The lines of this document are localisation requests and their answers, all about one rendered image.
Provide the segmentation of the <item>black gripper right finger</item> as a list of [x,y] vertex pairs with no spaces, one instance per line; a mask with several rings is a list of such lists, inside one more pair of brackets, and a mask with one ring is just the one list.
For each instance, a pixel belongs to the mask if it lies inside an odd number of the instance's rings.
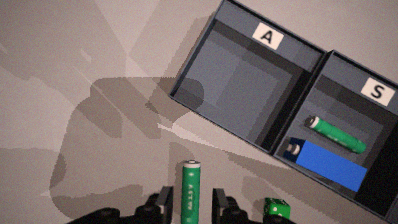
[[277,214],[264,215],[263,223],[249,220],[247,212],[239,208],[236,199],[234,199],[231,196],[226,196],[224,189],[213,188],[212,224],[296,224],[296,223]]

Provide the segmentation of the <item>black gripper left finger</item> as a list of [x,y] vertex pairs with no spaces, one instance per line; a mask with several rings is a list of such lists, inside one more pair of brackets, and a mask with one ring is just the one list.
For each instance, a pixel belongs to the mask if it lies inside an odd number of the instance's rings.
[[150,195],[145,205],[137,207],[132,216],[120,217],[119,209],[107,207],[66,224],[171,224],[172,211],[173,187],[163,186],[160,193]]

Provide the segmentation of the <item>green die with white pips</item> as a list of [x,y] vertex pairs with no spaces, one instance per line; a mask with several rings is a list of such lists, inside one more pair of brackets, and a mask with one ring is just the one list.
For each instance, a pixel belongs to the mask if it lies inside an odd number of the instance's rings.
[[278,214],[290,219],[291,207],[282,199],[265,198],[263,216],[267,214]]

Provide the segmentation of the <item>dark grey three-compartment bin rack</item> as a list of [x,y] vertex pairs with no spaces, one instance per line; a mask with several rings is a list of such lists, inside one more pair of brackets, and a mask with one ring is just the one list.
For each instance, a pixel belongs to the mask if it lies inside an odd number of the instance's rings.
[[[398,224],[396,82],[336,50],[327,52],[237,0],[222,0],[167,96]],[[309,128],[313,116],[362,141],[366,150],[356,154]],[[282,157],[291,137],[367,168],[358,192]]]

